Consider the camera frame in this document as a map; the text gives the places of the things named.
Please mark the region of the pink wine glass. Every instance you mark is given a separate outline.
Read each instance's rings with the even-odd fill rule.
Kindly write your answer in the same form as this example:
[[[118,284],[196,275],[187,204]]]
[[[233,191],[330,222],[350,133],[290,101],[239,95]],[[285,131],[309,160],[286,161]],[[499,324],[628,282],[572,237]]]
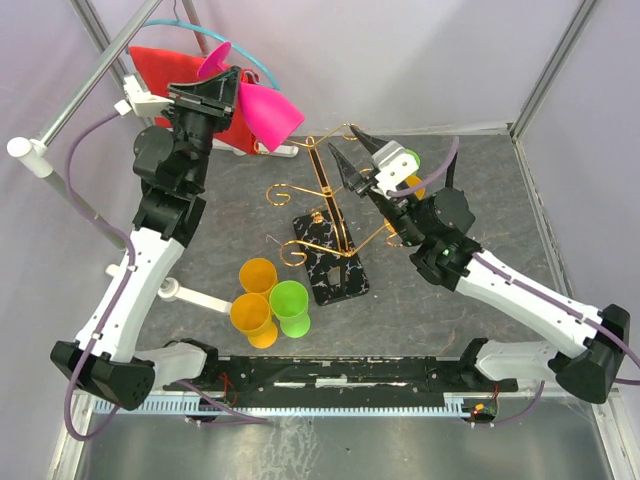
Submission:
[[[209,140],[246,154],[257,154],[259,145],[274,152],[303,123],[303,113],[279,91],[259,84],[252,70],[240,68],[227,79],[236,84],[232,115],[216,119]]]

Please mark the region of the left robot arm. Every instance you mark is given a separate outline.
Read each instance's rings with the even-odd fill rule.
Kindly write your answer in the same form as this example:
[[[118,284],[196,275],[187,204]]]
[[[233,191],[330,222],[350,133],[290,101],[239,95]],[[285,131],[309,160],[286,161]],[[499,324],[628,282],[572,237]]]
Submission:
[[[76,338],[51,350],[73,387],[121,409],[134,410],[153,390],[177,381],[199,390],[219,382],[213,346],[184,339],[139,352],[136,343],[163,281],[200,225],[212,142],[231,126],[241,77],[233,66],[207,80],[169,84],[159,111],[169,127],[148,127],[133,144],[142,198],[132,231],[120,236],[125,254],[118,272]]]

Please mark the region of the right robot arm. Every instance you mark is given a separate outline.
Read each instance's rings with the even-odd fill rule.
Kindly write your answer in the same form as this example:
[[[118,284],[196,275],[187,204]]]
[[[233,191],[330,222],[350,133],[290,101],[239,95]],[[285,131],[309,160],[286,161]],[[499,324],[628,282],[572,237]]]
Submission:
[[[371,158],[361,173],[335,145],[329,147],[343,186],[369,198],[399,236],[413,248],[409,259],[434,286],[482,301],[541,336],[539,342],[481,341],[457,367],[459,382],[478,391],[491,381],[554,382],[574,397],[602,404],[619,383],[630,349],[630,315],[610,304],[599,309],[570,299],[510,268],[470,238],[475,222],[464,192],[454,185],[459,141],[443,163],[409,186],[419,169],[415,155],[395,140],[384,141],[357,126],[353,136]]]

